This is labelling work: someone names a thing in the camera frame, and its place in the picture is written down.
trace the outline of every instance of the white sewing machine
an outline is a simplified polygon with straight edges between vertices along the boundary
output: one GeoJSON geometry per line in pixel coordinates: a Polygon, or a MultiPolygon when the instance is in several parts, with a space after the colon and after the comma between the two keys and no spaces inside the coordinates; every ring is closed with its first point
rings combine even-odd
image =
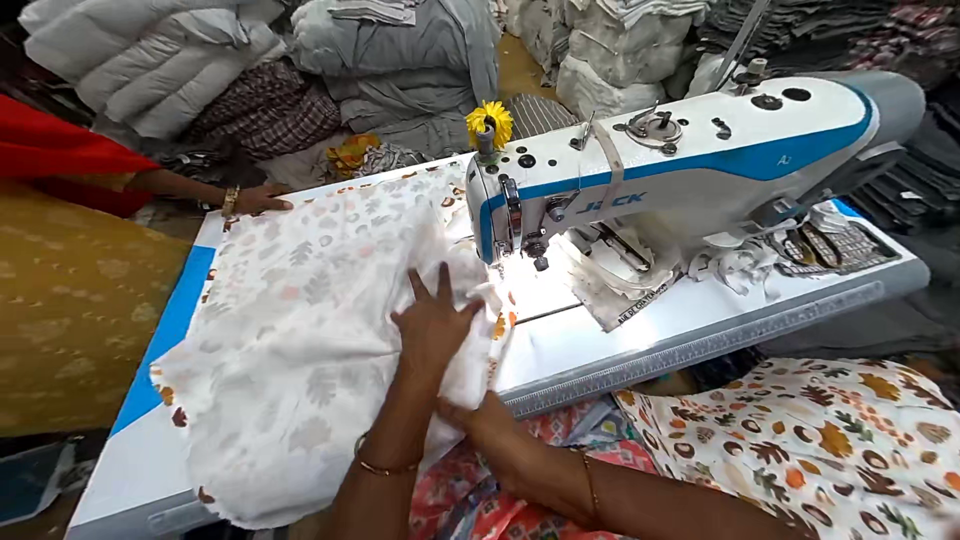
{"type": "Polygon", "coordinates": [[[682,248],[708,235],[735,246],[885,170],[924,114],[920,87],[893,73],[766,79],[761,66],[737,82],[477,153],[467,199],[480,258],[522,253],[544,270],[554,234],[640,212],[682,248]]]}

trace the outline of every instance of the knob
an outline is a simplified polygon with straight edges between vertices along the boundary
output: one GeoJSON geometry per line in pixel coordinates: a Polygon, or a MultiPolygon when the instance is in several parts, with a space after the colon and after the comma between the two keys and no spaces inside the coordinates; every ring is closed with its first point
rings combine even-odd
{"type": "Polygon", "coordinates": [[[762,75],[767,69],[767,60],[763,58],[754,58],[747,64],[747,73],[751,75],[762,75]]]}
{"type": "Polygon", "coordinates": [[[564,221],[564,218],[566,217],[566,212],[560,207],[549,209],[546,211],[546,214],[550,216],[550,219],[552,219],[554,223],[560,223],[561,221],[564,221]]]}

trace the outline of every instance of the woman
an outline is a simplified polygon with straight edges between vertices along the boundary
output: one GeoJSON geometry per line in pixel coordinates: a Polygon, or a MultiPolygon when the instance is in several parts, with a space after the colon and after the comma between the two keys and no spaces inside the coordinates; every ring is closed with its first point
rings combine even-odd
{"type": "MultiPolygon", "coordinates": [[[[635,470],[642,468],[635,454],[647,458],[637,447],[595,459],[544,444],[492,392],[475,411],[436,398],[480,305],[452,307],[445,268],[436,297],[416,272],[410,280],[416,301],[394,315],[403,340],[396,377],[324,538],[916,540],[946,537],[945,517],[958,514],[950,438],[960,415],[905,366],[780,359],[762,363],[747,382],[688,398],[621,391],[617,400],[656,460],[657,477],[635,470]],[[461,445],[415,490],[434,409],[467,434],[492,477],[476,474],[482,467],[461,445]]],[[[587,422],[591,413],[580,410],[574,416],[587,422]]],[[[608,423],[592,416],[593,425],[608,423]]],[[[550,429],[561,420],[554,416],[550,429]]]]}
{"type": "MultiPolygon", "coordinates": [[[[129,215],[144,191],[227,195],[0,96],[0,437],[116,418],[190,246],[67,201],[129,215]]],[[[233,211],[289,209],[283,192],[245,189],[233,211]]]]}

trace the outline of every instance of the bracelet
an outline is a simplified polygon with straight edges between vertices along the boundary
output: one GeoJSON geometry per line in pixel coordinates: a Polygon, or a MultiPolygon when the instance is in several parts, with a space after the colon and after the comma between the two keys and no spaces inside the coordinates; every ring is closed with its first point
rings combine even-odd
{"type": "Polygon", "coordinates": [[[240,187],[235,185],[234,187],[227,188],[227,194],[224,195],[224,207],[223,214],[233,215],[233,207],[237,204],[237,197],[240,196],[240,187]]]}
{"type": "Polygon", "coordinates": [[[406,467],[397,467],[395,469],[385,469],[383,467],[374,467],[370,463],[367,463],[363,459],[360,459],[358,453],[360,452],[360,446],[363,445],[363,442],[367,440],[367,435],[369,431],[364,432],[357,439],[357,442],[353,445],[353,457],[356,459],[356,462],[360,464],[361,467],[366,469],[368,472],[374,473],[380,477],[388,477],[390,475],[402,475],[403,473],[409,473],[410,471],[416,471],[420,467],[420,462],[411,463],[406,467]]]}
{"type": "Polygon", "coordinates": [[[593,515],[591,517],[593,518],[593,523],[598,523],[600,520],[600,502],[597,500],[596,490],[593,489],[593,477],[590,475],[590,462],[586,452],[579,452],[580,456],[584,459],[584,469],[587,469],[587,486],[590,488],[590,497],[593,499],[593,515]]]}

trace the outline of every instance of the yellow fabric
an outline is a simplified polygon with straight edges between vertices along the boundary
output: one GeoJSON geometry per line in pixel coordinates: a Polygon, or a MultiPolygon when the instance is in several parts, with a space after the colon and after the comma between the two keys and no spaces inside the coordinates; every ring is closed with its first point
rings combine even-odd
{"type": "Polygon", "coordinates": [[[0,179],[0,437],[109,427],[190,246],[0,179]]]}
{"type": "Polygon", "coordinates": [[[470,135],[470,145],[476,149],[480,148],[477,142],[477,133],[482,133],[487,130],[487,117],[492,118],[496,126],[493,128],[493,148],[495,150],[503,150],[510,140],[510,136],[514,134],[514,118],[508,110],[503,108],[503,104],[499,101],[485,101],[483,102],[483,107],[478,107],[467,115],[467,131],[470,135]]]}
{"type": "Polygon", "coordinates": [[[337,167],[343,178],[353,178],[351,171],[360,168],[363,157],[370,147],[380,146],[380,137],[376,134],[351,135],[340,146],[326,149],[326,158],[337,167]]]}

